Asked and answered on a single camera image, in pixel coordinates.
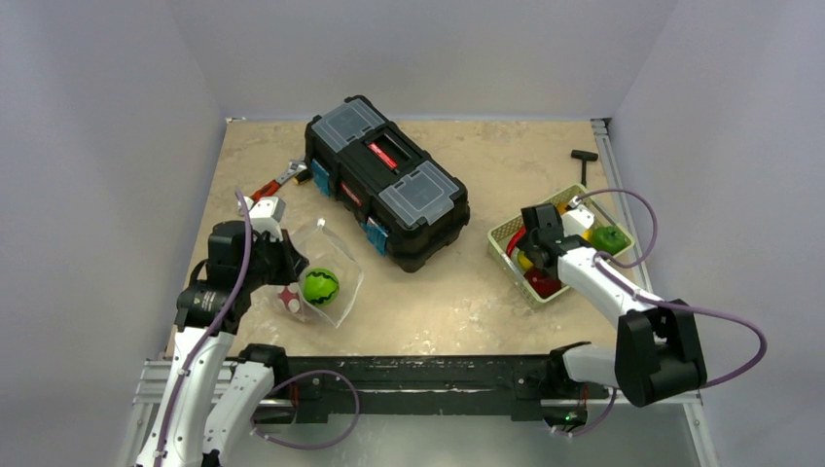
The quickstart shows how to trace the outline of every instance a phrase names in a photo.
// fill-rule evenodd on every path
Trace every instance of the t-handle tool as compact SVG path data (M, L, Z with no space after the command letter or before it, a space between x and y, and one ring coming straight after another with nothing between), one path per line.
M582 162L582 185L588 186L588 162L596 162L598 161L598 154L591 153L590 151L582 151L579 149L574 149L570 153L570 157L573 159L578 159Z
M289 161L289 165L287 166L286 170L283 173L278 175L277 178L272 180L271 182L267 183L260 190L253 193L250 198L254 202L258 202L259 199L265 197L271 197L281 188L281 185L287 182L290 178L298 175L299 172L306 170L306 163L304 161Z

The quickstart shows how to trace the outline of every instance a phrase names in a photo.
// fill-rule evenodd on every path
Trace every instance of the green basket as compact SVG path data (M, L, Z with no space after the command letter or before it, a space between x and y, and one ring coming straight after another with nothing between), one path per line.
M578 195L583 195L587 193L587 189L581 185L576 184L572 185L555 195L544 199L541 203L551 202L552 204L559 204L564 201L569 201L573 199L573 197ZM624 226L617 224L608 214L607 211L602 207L598 202L593 200L593 198L585 198L583 201L584 205L589 209L594 215L595 219L593 222L593 227L595 229L604 226L616 226L623 234L628 238L629 243L628 246L625 247L622 251L617 253L615 256L619 256L625 252L627 252L633 245L636 243L635 238L630 236L628 230L625 229ZM507 274L507 277L519 288L521 294L524 295L524 298L530 303L530 306L533 308L539 308L543 305L549 303L552 299L558 297L559 295L563 294L567 289L570 288L568 285L564 285L558 292L550 295L548 298L543 299L539 294L536 293L535 290L530 286L530 284L524 279L523 272L518 265L513 263L513 261L507 257L507 243L510 242L510 239L513 238L513 235L521 229L524 225L523 221L521 220L521 216L514 217L513 219L505 222L504 224L500 224L496 226L492 230L487 233L487 240L489 240L489 245L487 246L487 253L489 253L490 257L493 261L498 264L501 269L504 270L504 273Z

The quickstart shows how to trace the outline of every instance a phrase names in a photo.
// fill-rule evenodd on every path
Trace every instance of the watermelon ball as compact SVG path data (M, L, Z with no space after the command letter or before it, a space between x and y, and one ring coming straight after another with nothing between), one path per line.
M329 305L339 289L338 278L329 269L311 269L304 279L304 298L313 305Z

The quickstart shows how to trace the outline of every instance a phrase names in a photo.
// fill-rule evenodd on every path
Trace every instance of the black toolbox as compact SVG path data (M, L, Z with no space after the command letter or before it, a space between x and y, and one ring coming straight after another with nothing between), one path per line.
M315 184L355 214L381 255L406 272L458 238L470 221L467 189L364 96L306 126Z

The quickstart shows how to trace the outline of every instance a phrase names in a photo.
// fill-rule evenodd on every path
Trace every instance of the toolbox lid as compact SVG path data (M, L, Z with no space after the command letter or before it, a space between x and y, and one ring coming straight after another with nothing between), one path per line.
M363 100L354 99L321 117L311 128L337 153L383 123L384 119Z
M458 187L444 172L427 161L378 196L407 227L412 228L422 217L430 225L441 219L454 208L450 196L456 192Z

